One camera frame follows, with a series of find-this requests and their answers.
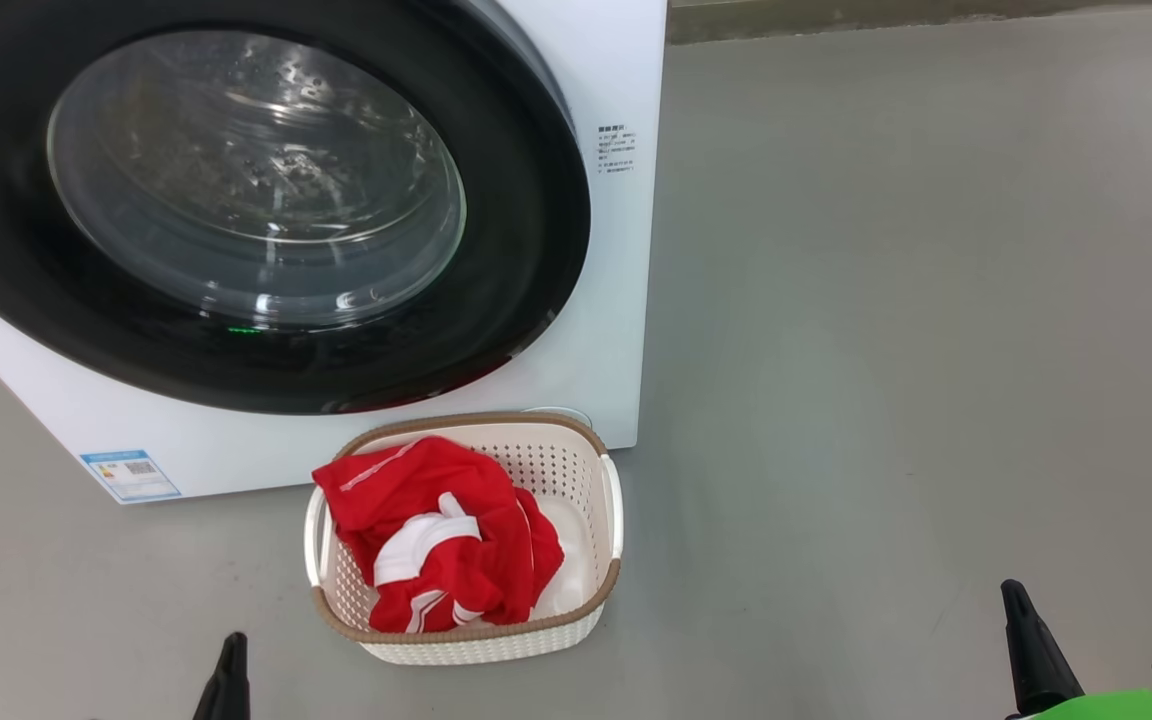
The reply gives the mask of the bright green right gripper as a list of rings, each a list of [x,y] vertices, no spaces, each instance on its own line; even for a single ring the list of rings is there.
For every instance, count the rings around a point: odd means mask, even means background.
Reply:
[[[1005,579],[1001,596],[1016,715],[1030,720],[1152,720],[1152,691],[1083,691],[1020,579]]]

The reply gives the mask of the small printed text label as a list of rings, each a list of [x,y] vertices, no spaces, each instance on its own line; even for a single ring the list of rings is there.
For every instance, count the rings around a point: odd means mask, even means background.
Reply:
[[[636,167],[637,132],[626,124],[600,126],[594,137],[594,170],[599,176]]]

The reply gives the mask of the dark round glass washer door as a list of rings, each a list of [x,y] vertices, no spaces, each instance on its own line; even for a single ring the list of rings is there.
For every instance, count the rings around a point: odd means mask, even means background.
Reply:
[[[500,0],[0,0],[0,379],[369,414],[538,342],[593,250]]]

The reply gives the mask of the red and white garment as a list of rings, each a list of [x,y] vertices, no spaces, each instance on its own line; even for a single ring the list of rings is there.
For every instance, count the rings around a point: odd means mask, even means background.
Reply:
[[[525,623],[564,561],[558,529],[492,457],[439,435],[312,473],[376,589],[376,632]]]

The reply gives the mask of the blue energy label sticker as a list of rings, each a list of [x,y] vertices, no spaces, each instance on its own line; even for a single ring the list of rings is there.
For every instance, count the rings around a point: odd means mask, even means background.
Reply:
[[[145,450],[82,454],[78,458],[118,503],[147,503],[182,497]]]

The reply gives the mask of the cream perforated laundry basket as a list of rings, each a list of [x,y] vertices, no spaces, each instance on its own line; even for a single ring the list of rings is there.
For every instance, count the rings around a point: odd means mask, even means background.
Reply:
[[[493,664],[544,655],[584,641],[620,579],[626,503],[602,438],[579,420],[548,414],[462,414],[399,420],[347,442],[340,457],[440,435],[494,457],[511,482],[535,493],[556,525],[564,562],[526,623],[475,621],[453,632],[403,635],[369,626],[376,589],[338,539],[324,493],[314,488],[303,523],[303,561],[314,609],[340,637],[397,665]]]

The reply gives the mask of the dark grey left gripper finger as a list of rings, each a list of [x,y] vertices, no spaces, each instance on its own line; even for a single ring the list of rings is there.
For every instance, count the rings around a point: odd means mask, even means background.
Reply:
[[[225,638],[214,670],[200,694],[194,720],[250,720],[247,647],[244,632],[230,632]]]

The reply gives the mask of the white washing machine body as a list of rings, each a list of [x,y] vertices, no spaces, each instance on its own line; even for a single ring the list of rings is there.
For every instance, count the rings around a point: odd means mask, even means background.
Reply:
[[[136,406],[105,388],[81,391],[56,411],[36,414],[5,384],[90,477],[82,454],[145,450],[180,498],[291,486],[306,483],[340,446],[372,429],[540,406],[588,414],[608,447],[636,444],[669,0],[500,3],[526,29],[562,88],[593,191],[593,250],[556,323],[479,381],[369,414],[236,414],[160,396]],[[596,132],[614,124],[637,132],[636,167],[599,176]]]

